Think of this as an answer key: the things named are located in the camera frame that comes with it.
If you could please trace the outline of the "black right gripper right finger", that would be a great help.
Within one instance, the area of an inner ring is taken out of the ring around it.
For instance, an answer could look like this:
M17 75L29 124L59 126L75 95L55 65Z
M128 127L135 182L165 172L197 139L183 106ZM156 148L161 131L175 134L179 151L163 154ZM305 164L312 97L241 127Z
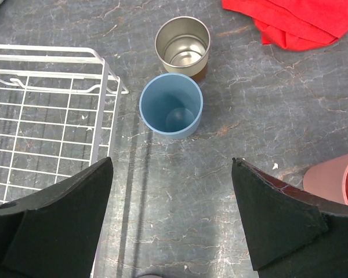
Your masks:
M241 158L232 181L260 277L348 277L348 206L276 179Z

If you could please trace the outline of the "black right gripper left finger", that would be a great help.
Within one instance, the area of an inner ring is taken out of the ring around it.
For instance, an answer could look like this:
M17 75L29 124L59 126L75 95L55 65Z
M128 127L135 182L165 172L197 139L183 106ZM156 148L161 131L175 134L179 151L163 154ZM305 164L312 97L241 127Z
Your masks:
M0 205L0 277L89 277L113 174L107 157Z

